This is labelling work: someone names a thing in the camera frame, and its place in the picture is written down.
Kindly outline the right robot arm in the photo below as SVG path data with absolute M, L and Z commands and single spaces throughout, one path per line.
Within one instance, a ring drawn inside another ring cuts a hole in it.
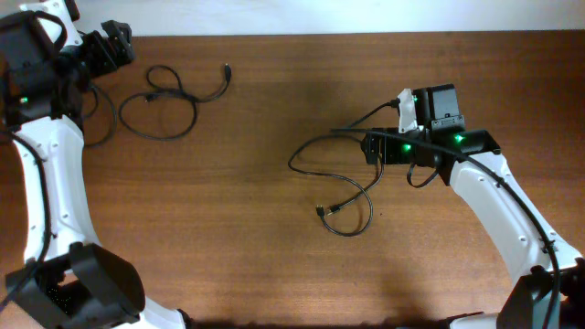
M 399 125 L 366 133 L 367 162 L 432 169 L 477 216 L 514 284 L 498 313 L 459 315 L 448 327 L 583 327 L 583 255 L 539 213 L 490 133 L 466 130 L 454 86 L 405 89 L 389 106 Z

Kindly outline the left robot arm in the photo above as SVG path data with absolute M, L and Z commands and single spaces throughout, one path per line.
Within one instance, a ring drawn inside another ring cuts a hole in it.
M 90 219 L 82 173 L 82 96 L 133 61 L 132 31 L 113 20 L 80 36 L 76 8 L 1 20 L 5 136 L 25 181 L 25 265 L 6 299 L 46 328 L 187 328 L 190 318 L 147 298 L 136 268 L 106 250 Z

